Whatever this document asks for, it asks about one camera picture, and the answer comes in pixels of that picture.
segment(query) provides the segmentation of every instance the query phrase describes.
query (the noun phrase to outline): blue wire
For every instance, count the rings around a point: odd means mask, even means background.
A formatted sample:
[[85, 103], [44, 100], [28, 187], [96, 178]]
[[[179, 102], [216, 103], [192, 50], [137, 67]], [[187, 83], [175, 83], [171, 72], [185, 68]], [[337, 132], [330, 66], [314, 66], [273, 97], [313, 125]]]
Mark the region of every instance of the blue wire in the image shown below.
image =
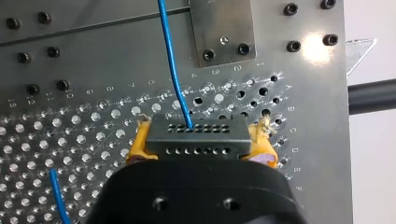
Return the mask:
[[49, 170], [49, 181], [52, 185], [53, 197], [55, 198], [56, 206], [58, 207], [59, 216], [64, 224], [71, 224], [69, 217], [66, 214], [66, 207], [64, 206], [64, 200], [62, 199], [61, 189], [58, 183], [58, 175], [55, 169]]
[[176, 96], [178, 101], [180, 102], [180, 107], [181, 110], [183, 111], [184, 119], [186, 120], [187, 126], [189, 128], [192, 128], [193, 124], [190, 117], [190, 110], [186, 104], [186, 101], [184, 100], [184, 96], [180, 88], [180, 83], [178, 82], [175, 53], [173, 51], [173, 45], [172, 45], [172, 35], [171, 35], [171, 31], [169, 30], [168, 17], [166, 15], [166, 5], [164, 0], [158, 0], [158, 7], [160, 8], [161, 23], [163, 24], [163, 35], [165, 37], [169, 68], [171, 71], [171, 77], [175, 87]]

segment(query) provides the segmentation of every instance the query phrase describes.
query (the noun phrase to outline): screw head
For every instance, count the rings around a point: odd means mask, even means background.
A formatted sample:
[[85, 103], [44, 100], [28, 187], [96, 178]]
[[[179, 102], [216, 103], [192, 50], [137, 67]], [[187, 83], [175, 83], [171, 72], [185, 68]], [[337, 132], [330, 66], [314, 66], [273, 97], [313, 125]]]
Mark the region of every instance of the screw head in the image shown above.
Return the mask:
[[66, 80], [59, 80], [56, 82], [56, 89], [59, 91], [67, 91], [70, 89], [70, 84]]
[[6, 25], [7, 25], [8, 29], [10, 29], [10, 30], [18, 30], [21, 28], [20, 20], [15, 19], [15, 18], [8, 18], [6, 20]]
[[30, 56], [29, 53], [21, 52], [18, 53], [18, 62], [20, 63], [30, 63], [32, 61], [32, 57]]
[[338, 44], [338, 35], [325, 35], [323, 37], [323, 44], [326, 46], [335, 46]]
[[52, 17], [47, 12], [39, 12], [37, 14], [37, 19], [38, 19], [38, 22], [40, 22], [42, 24], [50, 24], [52, 22]]
[[248, 55], [250, 53], [250, 46], [248, 44], [240, 44], [238, 47], [238, 53], [240, 55]]
[[215, 58], [216, 58], [216, 53], [213, 49], [206, 49], [204, 51], [204, 60], [205, 61], [210, 62]]
[[337, 3], [337, 0], [323, 0], [320, 3], [320, 7], [322, 9], [332, 9], [335, 7], [335, 4]]
[[29, 95], [38, 95], [40, 93], [40, 87], [36, 84], [29, 84], [26, 86], [26, 91]]
[[285, 9], [283, 9], [283, 14], [285, 16], [293, 16], [297, 13], [298, 11], [298, 6], [294, 3], [289, 3], [285, 6]]
[[299, 41], [290, 41], [289, 44], [286, 46], [286, 50], [288, 52], [298, 52], [301, 49], [301, 43]]
[[58, 58], [59, 56], [61, 56], [61, 50], [57, 47], [49, 47], [47, 48], [47, 54], [51, 58]]

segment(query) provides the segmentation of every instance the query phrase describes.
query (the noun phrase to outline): metal plate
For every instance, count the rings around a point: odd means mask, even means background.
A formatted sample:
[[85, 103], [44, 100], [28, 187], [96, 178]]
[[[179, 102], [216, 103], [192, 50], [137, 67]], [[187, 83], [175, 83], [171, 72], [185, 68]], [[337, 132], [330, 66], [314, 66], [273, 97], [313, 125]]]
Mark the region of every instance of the metal plate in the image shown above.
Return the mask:
[[[250, 0], [190, 0], [190, 5], [200, 66], [256, 58]], [[241, 44], [247, 45], [248, 52], [239, 53]], [[207, 50], [213, 50], [213, 59], [205, 59]]]
[[[167, 4], [168, 10], [188, 6], [188, 0], [172, 0]], [[52, 22], [41, 24], [37, 14], [47, 12]], [[158, 14], [157, 0], [114, 0], [114, 1], [1, 1], [0, 3], [0, 43], [18, 42], [28, 37], [70, 33], [78, 29], [103, 26], [108, 23], [135, 21], [139, 18]], [[7, 18], [16, 18], [21, 22], [19, 30], [6, 27]]]
[[[244, 113], [255, 122], [270, 110], [280, 171], [310, 220], [351, 224], [343, 1], [331, 10], [320, 9], [320, 1], [295, 1], [293, 17], [283, 15], [288, 3], [251, 1], [257, 59], [211, 68], [198, 68], [190, 13], [170, 16], [180, 81], [196, 119]], [[326, 34], [337, 34], [338, 45], [323, 46]], [[301, 41], [299, 52], [286, 51], [291, 40]], [[49, 58], [49, 46], [59, 47], [61, 57]], [[31, 63], [18, 63], [18, 52], [29, 52]], [[181, 118], [159, 18], [3, 46], [0, 67], [3, 223], [60, 223], [46, 176], [51, 166], [70, 217], [84, 223], [107, 178], [123, 165], [137, 115]], [[59, 79], [70, 81], [71, 91], [57, 91]], [[26, 94], [30, 83], [40, 86], [39, 95]]]

